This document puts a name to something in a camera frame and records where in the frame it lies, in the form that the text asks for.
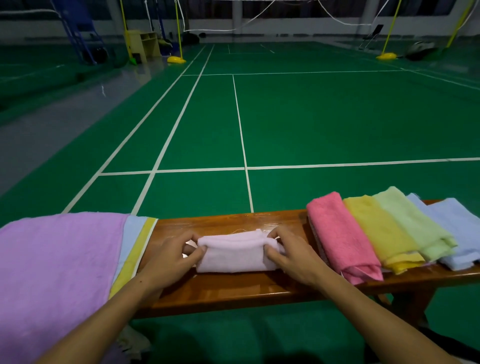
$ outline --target person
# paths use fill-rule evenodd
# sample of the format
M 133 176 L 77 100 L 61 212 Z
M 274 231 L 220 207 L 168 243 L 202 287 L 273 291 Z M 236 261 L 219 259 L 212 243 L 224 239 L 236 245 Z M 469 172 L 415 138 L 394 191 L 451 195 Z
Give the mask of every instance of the person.
M 293 279 L 319 290 L 365 338 L 383 364 L 459 363 L 426 336 L 361 293 L 331 270 L 301 237 L 283 226 L 270 238 L 280 238 L 286 255 L 270 246 L 265 254 Z M 97 312 L 77 326 L 37 361 L 99 363 L 142 302 L 178 281 L 205 254 L 204 247 L 186 245 L 200 236 L 192 231 L 165 241 L 144 269 Z M 189 254 L 182 258 L 182 252 Z

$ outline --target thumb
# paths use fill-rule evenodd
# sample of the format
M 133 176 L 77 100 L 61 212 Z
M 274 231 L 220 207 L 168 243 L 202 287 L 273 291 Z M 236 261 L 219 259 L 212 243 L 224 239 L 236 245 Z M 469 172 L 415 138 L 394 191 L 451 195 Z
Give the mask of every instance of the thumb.
M 274 262 L 276 265 L 278 265 L 280 268 L 285 270 L 288 266 L 288 258 L 282 254 L 280 254 L 278 251 L 276 251 L 274 248 L 272 248 L 269 245 L 264 245 L 264 251 L 265 255 L 270 259 L 272 262 Z
M 189 266 L 190 268 L 197 264 L 205 255 L 207 251 L 206 246 L 201 246 L 190 254 L 188 257 L 182 259 L 182 263 Z

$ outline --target person's left arm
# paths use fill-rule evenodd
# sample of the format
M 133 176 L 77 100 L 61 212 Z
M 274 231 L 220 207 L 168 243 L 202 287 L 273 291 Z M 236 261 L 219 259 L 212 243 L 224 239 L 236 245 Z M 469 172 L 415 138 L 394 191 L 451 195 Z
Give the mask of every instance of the person's left arm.
M 162 289 L 178 281 L 202 259 L 205 254 L 203 248 L 182 258 L 182 251 L 192 248 L 185 243 L 190 239 L 196 242 L 198 238 L 196 233 L 189 231 L 165 241 L 137 276 L 43 354 L 37 363 L 99 363 L 142 302 L 160 294 Z

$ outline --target yellow pole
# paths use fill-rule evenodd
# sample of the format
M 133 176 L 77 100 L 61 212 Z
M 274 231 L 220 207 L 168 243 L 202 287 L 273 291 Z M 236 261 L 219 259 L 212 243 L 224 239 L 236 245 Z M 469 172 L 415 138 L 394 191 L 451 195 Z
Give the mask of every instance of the yellow pole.
M 125 13 L 123 12 L 123 2 L 120 0 L 120 8 L 121 8 L 121 17 L 123 19 L 123 28 L 125 29 L 125 32 L 123 36 L 125 37 L 125 43 L 127 45 L 127 51 L 128 51 L 128 56 L 130 58 L 133 58 L 132 55 L 132 50 L 130 49 L 130 36 L 127 31 L 127 21 L 125 20 Z
M 388 35 L 387 35 L 387 39 L 385 40 L 385 45 L 384 45 L 384 49 L 382 50 L 382 54 L 385 53 L 385 49 L 387 48 L 388 39 L 390 38 L 390 34 L 392 33 L 393 26 L 394 26 L 395 20 L 396 20 L 396 16 L 398 14 L 398 9 L 400 9 L 400 4 L 401 3 L 402 3 L 402 0 L 399 0 L 398 6 L 396 7 L 396 10 L 395 10 L 395 15 L 393 16 L 392 25 L 390 26 L 390 30 L 388 31 Z
M 465 21 L 465 18 L 467 17 L 468 15 L 468 12 L 470 11 L 470 8 L 472 7 L 473 5 L 473 1 L 474 0 L 470 0 L 470 3 L 468 4 L 467 8 L 465 9 L 465 11 L 463 12 L 462 16 L 460 17 L 460 20 L 458 21 L 456 27 L 455 27 L 455 31 L 453 32 L 452 36 L 450 37 L 450 39 L 448 40 L 448 43 L 446 45 L 445 48 L 450 48 L 450 46 L 452 45 L 452 42 L 453 40 L 455 39 L 455 36 L 458 32 L 458 30 L 460 29 L 460 27 L 462 26 L 463 22 Z
M 180 22 L 179 22 L 179 11 L 178 11 L 178 8 L 177 8 L 177 0 L 175 0 L 175 14 L 177 14 L 177 28 L 178 28 L 178 31 L 179 31 L 180 58 L 183 59 L 183 54 L 181 52 Z

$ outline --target purple towel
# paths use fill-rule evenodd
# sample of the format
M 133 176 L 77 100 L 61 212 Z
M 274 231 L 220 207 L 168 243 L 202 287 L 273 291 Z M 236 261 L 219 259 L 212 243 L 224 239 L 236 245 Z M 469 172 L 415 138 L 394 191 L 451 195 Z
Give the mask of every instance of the purple towel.
M 107 301 L 127 216 L 53 215 L 0 229 L 2 363 L 31 363 Z

